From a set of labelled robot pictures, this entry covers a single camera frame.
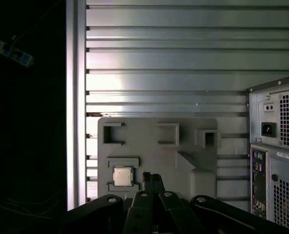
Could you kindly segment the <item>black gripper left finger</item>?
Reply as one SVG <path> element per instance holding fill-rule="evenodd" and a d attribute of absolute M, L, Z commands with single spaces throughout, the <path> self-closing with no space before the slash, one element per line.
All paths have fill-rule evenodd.
<path fill-rule="evenodd" d="M 143 173 L 143 189 L 126 212 L 124 201 L 104 195 L 71 211 L 61 220 L 62 234 L 150 234 L 154 200 L 153 175 Z"/>

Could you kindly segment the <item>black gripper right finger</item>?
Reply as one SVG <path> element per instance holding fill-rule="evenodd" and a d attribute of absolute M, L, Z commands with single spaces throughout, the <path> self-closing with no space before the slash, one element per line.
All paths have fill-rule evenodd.
<path fill-rule="evenodd" d="M 206 195 L 185 204 L 166 191 L 159 174 L 153 186 L 166 212 L 166 225 L 177 234 L 289 234 L 289 229 Z"/>

